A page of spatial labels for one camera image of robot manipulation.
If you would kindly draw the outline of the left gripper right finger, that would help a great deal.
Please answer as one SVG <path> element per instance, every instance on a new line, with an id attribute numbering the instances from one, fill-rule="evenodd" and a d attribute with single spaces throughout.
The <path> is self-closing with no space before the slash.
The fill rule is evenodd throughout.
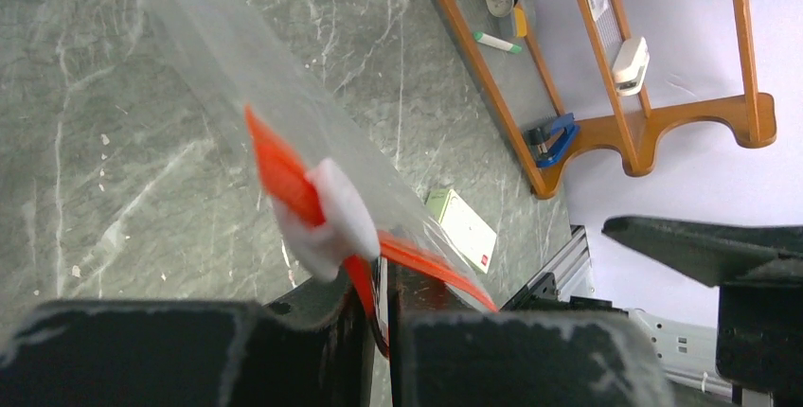
<path id="1" fill-rule="evenodd" d="M 388 269 L 390 373 L 397 406 L 671 406 L 647 336 L 624 314 L 498 313 L 442 282 Z"/>

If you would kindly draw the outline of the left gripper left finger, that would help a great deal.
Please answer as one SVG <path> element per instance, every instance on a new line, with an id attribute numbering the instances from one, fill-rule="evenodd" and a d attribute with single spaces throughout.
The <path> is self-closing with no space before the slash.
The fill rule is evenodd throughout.
<path id="1" fill-rule="evenodd" d="M 42 304 L 1 351 L 5 406 L 366 406 L 373 353 L 348 279 L 278 299 Z"/>

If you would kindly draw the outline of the clear zip bag orange zipper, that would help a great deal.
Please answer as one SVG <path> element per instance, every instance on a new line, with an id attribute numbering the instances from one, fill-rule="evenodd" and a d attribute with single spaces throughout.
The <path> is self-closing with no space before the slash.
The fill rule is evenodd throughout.
<path id="1" fill-rule="evenodd" d="M 355 290 L 380 349 L 383 273 L 496 304 L 388 159 L 244 0 L 145 0 L 167 57 L 237 153 L 253 156 L 286 247 L 312 275 Z"/>

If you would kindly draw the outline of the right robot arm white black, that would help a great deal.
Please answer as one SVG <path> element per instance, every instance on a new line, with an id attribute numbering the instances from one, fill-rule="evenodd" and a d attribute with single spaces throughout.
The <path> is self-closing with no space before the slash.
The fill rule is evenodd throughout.
<path id="1" fill-rule="evenodd" d="M 603 234 L 719 290 L 715 367 L 737 385 L 802 402 L 802 229 L 610 218 Z"/>

